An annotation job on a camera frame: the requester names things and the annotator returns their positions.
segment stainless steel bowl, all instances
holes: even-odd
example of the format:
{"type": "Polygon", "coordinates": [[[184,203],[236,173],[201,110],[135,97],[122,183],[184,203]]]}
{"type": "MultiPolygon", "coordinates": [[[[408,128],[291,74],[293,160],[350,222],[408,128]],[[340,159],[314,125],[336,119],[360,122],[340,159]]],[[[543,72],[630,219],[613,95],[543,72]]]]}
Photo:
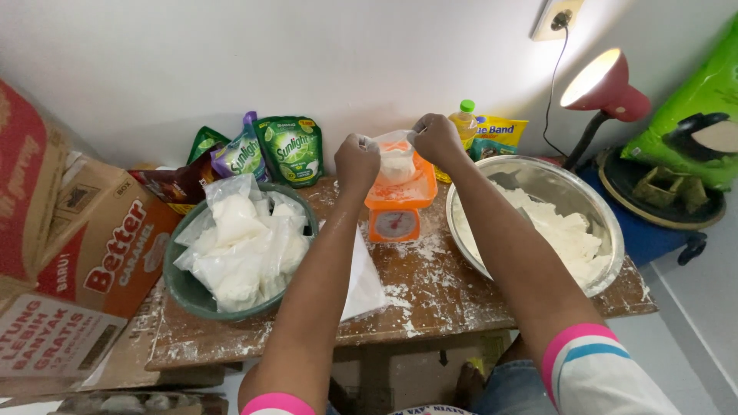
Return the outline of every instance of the stainless steel bowl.
{"type": "MultiPolygon", "coordinates": [[[[612,255],[609,266],[583,289],[587,297],[604,291],[617,278],[625,259],[623,234],[613,211],[587,183],[569,171],[532,157],[497,156],[479,160],[476,164],[498,185],[509,190],[522,188],[539,201],[556,205],[559,215],[581,213],[587,218],[590,223],[588,232],[602,239],[597,254],[612,255]]],[[[456,186],[451,185],[446,196],[446,219],[454,242],[472,267],[492,279],[484,264],[469,252],[458,235],[454,223],[454,201],[457,198],[456,186]]]]}

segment desk lamp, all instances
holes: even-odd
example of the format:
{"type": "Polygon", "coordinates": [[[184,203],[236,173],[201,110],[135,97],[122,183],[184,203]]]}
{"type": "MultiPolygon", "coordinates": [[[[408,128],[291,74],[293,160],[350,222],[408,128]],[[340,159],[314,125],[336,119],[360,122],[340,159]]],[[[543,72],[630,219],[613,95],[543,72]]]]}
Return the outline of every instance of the desk lamp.
{"type": "Polygon", "coordinates": [[[646,95],[628,84],[628,62],[619,48],[607,50],[590,62],[564,91],[561,106],[578,111],[599,110],[564,162],[562,167],[566,170],[576,165],[602,123],[612,118],[631,123],[646,117],[651,110],[646,95]]]}

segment pink stripe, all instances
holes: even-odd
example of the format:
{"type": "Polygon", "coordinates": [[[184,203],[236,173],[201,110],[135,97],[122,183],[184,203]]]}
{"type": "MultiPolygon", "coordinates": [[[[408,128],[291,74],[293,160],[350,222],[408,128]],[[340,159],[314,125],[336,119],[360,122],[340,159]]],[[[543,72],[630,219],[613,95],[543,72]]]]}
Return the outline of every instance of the pink stripe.
{"type": "Polygon", "coordinates": [[[553,369],[556,357],[559,356],[561,350],[569,342],[584,336],[602,336],[619,342],[618,338],[610,329],[599,324],[577,324],[576,326],[571,326],[557,334],[556,337],[554,337],[554,339],[548,344],[546,352],[543,354],[542,362],[541,378],[543,378],[543,385],[545,385],[546,391],[548,391],[548,396],[551,398],[551,402],[554,400],[554,389],[551,387],[551,375],[554,371],[553,369]]]}
{"type": "Polygon", "coordinates": [[[241,415],[250,415],[262,409],[281,409],[292,415],[315,415],[313,408],[310,408],[310,405],[306,404],[302,399],[281,392],[263,394],[251,399],[246,404],[241,415]]]}

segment green bottle cap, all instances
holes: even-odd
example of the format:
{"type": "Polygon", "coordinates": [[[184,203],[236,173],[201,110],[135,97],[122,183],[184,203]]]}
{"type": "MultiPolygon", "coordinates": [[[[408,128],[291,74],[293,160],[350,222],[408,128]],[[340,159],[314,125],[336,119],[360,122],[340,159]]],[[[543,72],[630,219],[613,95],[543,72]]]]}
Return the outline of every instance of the green bottle cap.
{"type": "Polygon", "coordinates": [[[463,100],[459,105],[459,109],[463,112],[473,112],[476,105],[472,100],[463,100]]]}

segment blue band margarine package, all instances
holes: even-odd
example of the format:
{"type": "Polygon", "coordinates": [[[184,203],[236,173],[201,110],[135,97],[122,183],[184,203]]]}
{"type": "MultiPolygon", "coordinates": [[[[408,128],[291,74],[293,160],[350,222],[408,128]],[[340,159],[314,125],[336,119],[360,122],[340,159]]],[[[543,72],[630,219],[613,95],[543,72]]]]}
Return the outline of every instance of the blue band margarine package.
{"type": "Polygon", "coordinates": [[[475,162],[500,154],[517,154],[517,144],[528,121],[477,116],[477,133],[466,153],[475,162]]]}

